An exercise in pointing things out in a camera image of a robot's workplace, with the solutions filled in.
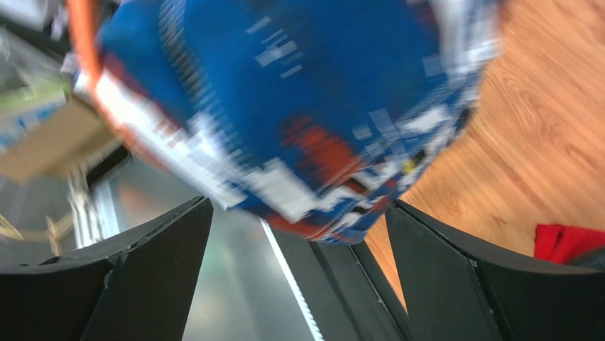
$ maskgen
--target blurry package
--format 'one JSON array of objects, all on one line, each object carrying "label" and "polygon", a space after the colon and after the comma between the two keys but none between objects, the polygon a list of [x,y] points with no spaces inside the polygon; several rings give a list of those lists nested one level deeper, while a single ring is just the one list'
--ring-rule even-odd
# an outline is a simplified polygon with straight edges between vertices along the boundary
[{"label": "blurry package", "polygon": [[14,182],[64,177],[116,143],[96,112],[71,95],[60,68],[0,31],[0,174]]},{"label": "blurry package", "polygon": [[0,31],[0,152],[65,105],[69,83],[60,64]]},{"label": "blurry package", "polygon": [[501,0],[129,0],[96,38],[85,4],[90,92],[135,152],[224,208],[355,244],[470,120]]}]

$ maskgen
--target white strip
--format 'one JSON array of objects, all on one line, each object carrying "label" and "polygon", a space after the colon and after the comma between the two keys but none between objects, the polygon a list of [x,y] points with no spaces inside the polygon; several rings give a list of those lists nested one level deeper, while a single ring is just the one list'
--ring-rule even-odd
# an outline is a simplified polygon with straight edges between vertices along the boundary
[{"label": "white strip", "polygon": [[102,239],[118,235],[120,233],[120,227],[109,181],[104,181],[95,186],[94,199],[92,202],[95,204],[97,216],[101,225],[100,230]]},{"label": "white strip", "polygon": [[281,249],[279,248],[277,240],[276,240],[275,236],[273,235],[273,232],[271,231],[269,224],[264,219],[260,219],[260,221],[261,221],[261,225],[263,225],[263,229],[265,230],[265,233],[267,234],[267,239],[269,239],[269,244],[271,245],[273,253],[275,254],[275,256],[278,260],[278,263],[281,267],[281,271],[283,272],[283,275],[285,276],[286,281],[288,281],[288,284],[290,285],[290,289],[292,289],[294,298],[296,298],[296,302],[298,303],[298,307],[300,308],[302,315],[305,317],[305,321],[307,321],[309,330],[311,330],[311,335],[313,335],[313,340],[314,341],[323,341],[324,337],[322,335],[322,332],[320,331],[320,328],[317,326],[317,323],[315,322],[315,318],[313,317],[313,314],[311,313],[311,310],[309,309],[309,305],[307,304],[307,301],[305,301],[303,292],[300,291],[300,288],[298,287],[298,284],[296,283],[296,279],[294,279],[294,275],[292,275],[292,271],[290,270],[290,267],[288,266],[288,262],[285,260],[285,257],[283,256]]}]

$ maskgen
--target black panel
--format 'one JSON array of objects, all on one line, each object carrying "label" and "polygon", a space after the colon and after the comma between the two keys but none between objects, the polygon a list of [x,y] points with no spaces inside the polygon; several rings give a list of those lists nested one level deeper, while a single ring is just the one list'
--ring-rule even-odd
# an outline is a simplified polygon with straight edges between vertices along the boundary
[{"label": "black panel", "polygon": [[[391,241],[395,235],[401,238],[407,234],[410,243],[426,237],[436,241],[434,243],[447,245],[456,254],[448,255],[448,259],[464,258],[476,264],[475,282],[480,283],[505,340],[605,340],[605,273],[523,256],[442,224],[403,202],[397,202],[396,206],[387,214]],[[413,266],[418,262],[403,256],[401,250],[397,252],[398,267],[399,264]],[[430,268],[442,273],[446,271],[442,268],[444,261],[449,260],[434,259]],[[422,269],[417,271],[417,275],[423,272]],[[407,281],[416,282],[414,278],[407,278]],[[415,324],[410,296],[421,301],[426,293],[409,291],[406,287],[404,290],[410,318]],[[466,289],[447,283],[439,290],[455,296]],[[448,307],[446,311],[477,324],[482,324],[485,318],[491,320],[488,316],[480,318],[476,313],[470,315],[468,307]],[[442,327],[439,321],[427,322],[433,328]]]},{"label": "black panel", "polygon": [[405,340],[349,247],[318,243],[311,247],[362,340]]},{"label": "black panel", "polygon": [[424,224],[386,212],[415,340],[502,340],[473,266]]},{"label": "black panel", "polygon": [[351,248],[274,235],[326,341],[407,340]]},{"label": "black panel", "polygon": [[408,312],[405,311],[405,308],[401,305],[399,298],[384,276],[384,272],[382,272],[381,267],[378,265],[378,262],[376,262],[376,259],[366,242],[352,246],[351,250],[357,258],[357,261],[361,264],[368,280],[376,290],[380,301],[385,305],[386,310],[391,314],[393,321],[399,327],[403,336],[405,336],[403,339],[412,341],[413,337],[410,329]]},{"label": "black panel", "polygon": [[181,340],[210,229],[209,201],[121,254],[82,340]]},{"label": "black panel", "polygon": [[324,339],[362,341],[309,242],[278,230],[273,234]]},{"label": "black panel", "polygon": [[40,266],[3,268],[0,340],[180,340],[211,219],[209,200],[194,199]]}]

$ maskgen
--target red cloth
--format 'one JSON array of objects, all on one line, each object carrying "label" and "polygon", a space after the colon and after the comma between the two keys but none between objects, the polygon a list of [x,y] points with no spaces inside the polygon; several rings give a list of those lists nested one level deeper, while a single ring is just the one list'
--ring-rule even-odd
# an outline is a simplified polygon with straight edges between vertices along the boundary
[{"label": "red cloth", "polygon": [[535,228],[534,257],[566,264],[581,254],[605,247],[605,232],[563,225]]}]

